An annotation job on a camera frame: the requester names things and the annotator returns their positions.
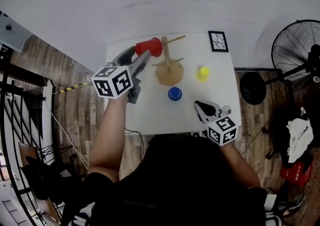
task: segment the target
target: electric fan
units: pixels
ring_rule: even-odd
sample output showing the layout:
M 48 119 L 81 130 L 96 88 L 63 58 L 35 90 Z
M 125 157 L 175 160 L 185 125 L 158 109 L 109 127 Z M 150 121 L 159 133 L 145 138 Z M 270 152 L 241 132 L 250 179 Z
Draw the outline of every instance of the electric fan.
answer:
M 294 81 L 312 74 L 320 82 L 320 21 L 302 20 L 284 28 L 273 42 L 271 58 L 278 77 L 264 81 L 258 73 L 248 72 L 240 80 L 241 94 L 249 104 L 261 103 L 266 85 L 278 80 Z

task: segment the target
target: black railing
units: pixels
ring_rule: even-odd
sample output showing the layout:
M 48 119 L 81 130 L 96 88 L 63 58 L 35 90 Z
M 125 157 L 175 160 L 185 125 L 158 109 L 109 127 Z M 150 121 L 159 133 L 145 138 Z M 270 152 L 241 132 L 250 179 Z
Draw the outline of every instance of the black railing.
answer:
M 39 98 L 39 97 L 37 97 L 37 95 L 33 95 L 33 94 L 30 94 L 30 93 L 27 93 L 24 91 L 22 92 L 21 88 L 14 87 L 13 85 L 7 84 L 7 80 L 8 80 L 8 76 L 10 75 L 10 77 L 12 77 L 14 79 L 18 79 L 18 80 L 21 80 L 21 81 L 24 81 L 27 83 L 31 83 L 34 85 L 44 87 L 46 85 L 46 81 L 48 79 L 44 78 L 43 76 L 37 75 L 35 73 L 32 73 L 30 71 L 27 71 L 25 69 L 19 68 L 17 66 L 14 66 L 14 65 L 8 64 L 8 63 L 0 63 L 0 72 L 3 73 L 3 79 L 1 82 L 1 93 L 0 93 L 0 134 L 1 134 L 1 142 L 2 142 L 2 152 L 3 152 L 5 162 L 6 162 L 8 175 L 9 175 L 12 187 L 14 189 L 14 192 L 17 196 L 17 199 L 18 199 L 20 205 L 22 206 L 26 216 L 28 217 L 30 223 L 33 226 L 36 226 L 36 223 L 34 222 L 32 216 L 30 215 L 30 213 L 29 213 L 29 211 L 28 211 L 28 209 L 22 199 L 22 196 L 21 196 L 22 194 L 27 194 L 28 200 L 30 201 L 32 208 L 34 209 L 34 212 L 38 216 L 39 220 L 42 222 L 43 226 L 45 226 L 45 224 L 43 223 L 42 216 L 37 212 L 37 209 L 35 208 L 34 203 L 30 197 L 31 189 L 26 187 L 26 184 L 25 184 L 22 172 L 21 172 L 21 168 L 19 166 L 18 153 L 17 153 L 17 149 L 16 149 L 16 138 L 15 138 L 15 136 L 17 136 L 19 142 L 24 143 L 24 141 L 26 141 L 26 143 L 28 143 L 29 145 L 34 146 L 39 153 L 39 158 L 42 161 L 44 161 L 46 159 L 46 156 L 48 154 L 45 154 L 45 155 L 43 154 L 40 133 L 38 134 L 38 140 L 39 140 L 38 144 L 35 142 L 35 140 L 32 137 L 32 119 L 31 119 L 30 110 L 29 110 L 29 117 L 28 117 L 29 128 L 27 127 L 27 124 L 24 122 L 24 119 L 23 119 L 23 100 L 24 100 L 24 97 L 28 97 L 29 109 L 30 109 L 31 98 L 34 98 L 34 97 Z M 6 106 L 7 93 L 11 94 L 11 97 L 12 97 L 12 101 L 8 102 L 9 107 Z M 18 104 L 15 100 L 15 95 L 20 96 L 20 99 L 21 99 L 20 100 L 20 109 L 19 109 Z M 20 115 L 20 121 L 18 120 L 17 116 L 15 115 L 15 108 Z M 39 132 L 39 127 L 40 127 L 39 107 L 37 107 L 36 109 L 37 109 L 37 119 L 36 120 L 37 120 L 38 132 Z M 14 157 L 15 157 L 15 162 L 17 164 L 18 174 L 19 174 L 20 180 L 23 184 L 23 189 L 18 189 L 18 187 L 17 187 L 16 181 L 15 181 L 15 176 L 13 174 L 11 163 L 10 163 L 9 156 L 8 156 L 7 141 L 6 141 L 6 134 L 5 134 L 5 113 L 7 114 L 7 117 L 11 122 Z M 15 128 L 15 124 L 19 128 L 20 134 L 19 134 L 18 130 Z

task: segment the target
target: wooden floor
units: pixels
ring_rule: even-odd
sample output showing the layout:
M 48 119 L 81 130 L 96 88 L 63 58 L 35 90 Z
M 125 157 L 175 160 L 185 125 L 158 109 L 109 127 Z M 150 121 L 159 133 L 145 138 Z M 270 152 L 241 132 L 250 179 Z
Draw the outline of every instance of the wooden floor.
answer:
M 90 76 L 85 70 L 74 65 L 74 61 L 48 45 L 37 37 L 32 37 L 21 54 L 14 52 L 11 63 L 27 70 L 43 75 L 53 80 L 57 90 L 86 81 Z M 267 80 L 276 76 L 275 72 L 261 72 L 261 76 Z M 237 82 L 243 72 L 236 72 Z M 287 101 L 287 88 L 281 83 L 273 83 L 267 86 L 267 96 L 260 105 L 252 106 L 246 103 L 241 95 L 242 138 L 235 143 L 248 163 L 258 172 L 259 179 L 264 188 L 269 190 L 279 189 L 283 183 L 280 178 L 281 158 L 279 155 L 273 159 L 265 159 L 266 153 L 272 148 L 271 137 L 263 134 L 262 127 L 267 129 L 273 120 L 273 112 Z M 65 128 L 77 149 L 87 158 L 90 146 L 95 139 L 96 132 L 104 112 L 103 100 L 96 96 L 93 86 L 84 87 L 56 94 L 54 114 Z M 67 138 L 59 126 L 55 125 L 56 137 L 60 147 L 69 145 Z M 144 150 L 148 146 L 148 140 L 152 136 L 144 136 Z M 141 140 L 138 136 L 127 136 L 120 169 L 120 177 L 130 174 L 140 163 Z M 286 221 L 292 225 L 313 225 L 320 215 L 319 202 L 319 150 L 315 151 L 314 177 L 306 185 L 309 190 L 307 200 L 302 209 Z M 70 160 L 71 150 L 63 156 L 64 161 Z M 85 168 L 76 158 L 76 168 L 80 173 Z

